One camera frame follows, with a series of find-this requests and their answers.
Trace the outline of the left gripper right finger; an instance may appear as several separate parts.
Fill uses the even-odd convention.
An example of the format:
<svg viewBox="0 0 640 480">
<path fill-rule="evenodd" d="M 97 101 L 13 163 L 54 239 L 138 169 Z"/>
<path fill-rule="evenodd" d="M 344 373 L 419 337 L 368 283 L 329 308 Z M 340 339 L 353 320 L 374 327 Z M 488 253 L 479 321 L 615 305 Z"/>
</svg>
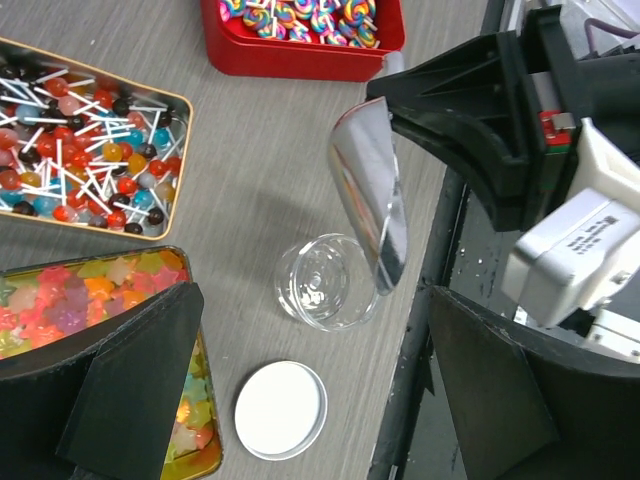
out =
<svg viewBox="0 0 640 480">
<path fill-rule="evenodd" d="M 468 478 L 638 478 L 638 365 L 444 287 L 430 297 L 430 334 Z"/>
</svg>

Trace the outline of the metal scoop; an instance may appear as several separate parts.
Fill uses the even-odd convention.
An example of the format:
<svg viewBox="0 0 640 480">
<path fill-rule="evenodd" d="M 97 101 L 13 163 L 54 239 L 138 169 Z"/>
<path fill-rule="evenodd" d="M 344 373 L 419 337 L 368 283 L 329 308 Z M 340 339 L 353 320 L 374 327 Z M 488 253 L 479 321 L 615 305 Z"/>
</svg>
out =
<svg viewBox="0 0 640 480">
<path fill-rule="evenodd" d="M 328 165 L 381 296 L 403 275 L 408 225 L 391 114 L 384 97 L 346 111 L 328 137 Z"/>
</svg>

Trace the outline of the gold tin of gummy candies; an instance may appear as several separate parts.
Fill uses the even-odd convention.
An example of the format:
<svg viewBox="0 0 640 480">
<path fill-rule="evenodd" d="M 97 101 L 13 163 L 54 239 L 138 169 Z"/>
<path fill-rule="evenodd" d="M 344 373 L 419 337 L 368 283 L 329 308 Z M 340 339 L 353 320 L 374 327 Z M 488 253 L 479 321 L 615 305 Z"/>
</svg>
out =
<svg viewBox="0 0 640 480">
<path fill-rule="evenodd" d="M 195 282 L 186 254 L 172 246 L 5 271 L 1 362 L 97 326 L 179 283 Z M 158 479 L 199 479 L 214 473 L 222 459 L 200 320 Z"/>
</svg>

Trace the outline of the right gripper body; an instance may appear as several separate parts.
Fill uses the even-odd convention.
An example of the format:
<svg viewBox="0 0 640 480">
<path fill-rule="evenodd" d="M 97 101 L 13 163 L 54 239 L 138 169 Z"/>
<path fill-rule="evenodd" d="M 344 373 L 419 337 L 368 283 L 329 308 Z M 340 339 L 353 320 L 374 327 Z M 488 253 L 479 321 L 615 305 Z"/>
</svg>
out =
<svg viewBox="0 0 640 480">
<path fill-rule="evenodd" d="M 620 48 L 577 60 L 557 7 L 528 13 L 521 34 L 501 40 L 500 91 L 512 119 L 503 142 L 509 151 L 508 187 L 499 206 L 502 230 L 526 230 L 559 207 L 577 175 L 580 126 L 589 118 L 639 161 L 639 50 Z"/>
</svg>

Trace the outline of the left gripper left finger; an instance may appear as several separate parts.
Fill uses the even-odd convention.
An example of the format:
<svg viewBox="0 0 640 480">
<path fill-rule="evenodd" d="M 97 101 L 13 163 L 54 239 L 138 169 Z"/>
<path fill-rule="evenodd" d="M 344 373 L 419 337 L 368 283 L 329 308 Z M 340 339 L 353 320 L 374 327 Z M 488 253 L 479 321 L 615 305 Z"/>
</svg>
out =
<svg viewBox="0 0 640 480">
<path fill-rule="evenodd" d="M 160 478 L 203 305 L 179 283 L 2 360 L 2 478 Z"/>
</svg>

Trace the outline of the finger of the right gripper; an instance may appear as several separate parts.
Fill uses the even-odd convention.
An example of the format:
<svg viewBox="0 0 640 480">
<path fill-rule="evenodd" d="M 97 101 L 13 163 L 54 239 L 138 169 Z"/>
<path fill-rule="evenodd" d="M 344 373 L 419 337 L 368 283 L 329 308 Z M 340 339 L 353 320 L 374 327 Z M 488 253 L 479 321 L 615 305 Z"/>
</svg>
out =
<svg viewBox="0 0 640 480">
<path fill-rule="evenodd" d="M 540 217 L 536 181 L 545 153 L 541 123 L 526 121 L 515 131 L 523 150 L 513 156 L 497 133 L 474 121 L 447 119 L 444 131 L 407 119 L 394 119 L 393 130 L 422 147 L 460 175 L 484 207 L 497 232 L 526 231 Z"/>
<path fill-rule="evenodd" d="M 392 129 L 447 165 L 524 165 L 523 73 L 516 34 L 486 34 L 370 81 L 366 98 L 385 98 Z"/>
</svg>

